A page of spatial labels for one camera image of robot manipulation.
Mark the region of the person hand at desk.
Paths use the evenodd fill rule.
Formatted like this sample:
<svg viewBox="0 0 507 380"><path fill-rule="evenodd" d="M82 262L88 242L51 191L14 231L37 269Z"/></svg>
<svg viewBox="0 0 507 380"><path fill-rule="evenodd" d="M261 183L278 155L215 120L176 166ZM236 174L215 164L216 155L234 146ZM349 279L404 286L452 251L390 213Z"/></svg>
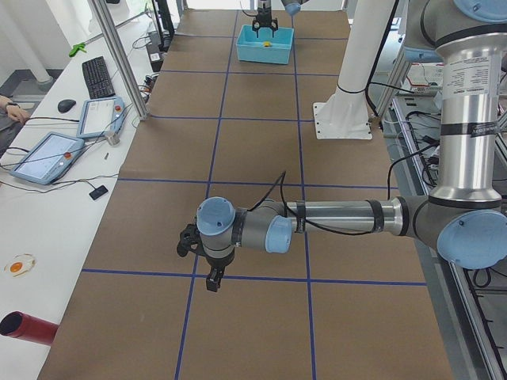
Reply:
<svg viewBox="0 0 507 380"><path fill-rule="evenodd" d="M16 103L8 102L5 106L5 110L10 119L20 124L25 124L25 122L30 119L29 113Z"/></svg>

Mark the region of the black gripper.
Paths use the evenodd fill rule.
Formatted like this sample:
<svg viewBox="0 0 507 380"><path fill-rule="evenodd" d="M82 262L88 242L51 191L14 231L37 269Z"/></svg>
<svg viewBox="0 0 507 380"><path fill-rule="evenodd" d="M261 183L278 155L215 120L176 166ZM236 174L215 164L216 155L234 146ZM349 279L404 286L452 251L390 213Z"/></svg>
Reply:
<svg viewBox="0 0 507 380"><path fill-rule="evenodd" d="M252 31L255 33L256 37L259 37L259 29L260 25L269 25L269 28L272 31L272 38L275 37L275 33L278 30L278 22L272 21L272 7L258 7L257 14L254 18L255 21L252 22Z"/></svg>
<svg viewBox="0 0 507 380"><path fill-rule="evenodd" d="M211 266L211 270L206 278L206 288L208 291L218 291L225 274L225 267L230 265L233 260L234 250L230 251L226 256L220 258L206 255L206 261Z"/></svg>

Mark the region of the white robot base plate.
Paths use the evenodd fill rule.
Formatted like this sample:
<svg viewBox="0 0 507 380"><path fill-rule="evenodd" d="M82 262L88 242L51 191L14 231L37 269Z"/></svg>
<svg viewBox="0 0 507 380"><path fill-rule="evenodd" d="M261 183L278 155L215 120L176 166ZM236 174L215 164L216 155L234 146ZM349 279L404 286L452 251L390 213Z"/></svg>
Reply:
<svg viewBox="0 0 507 380"><path fill-rule="evenodd" d="M317 139L372 139L368 110L359 105L313 104L314 128Z"/></svg>

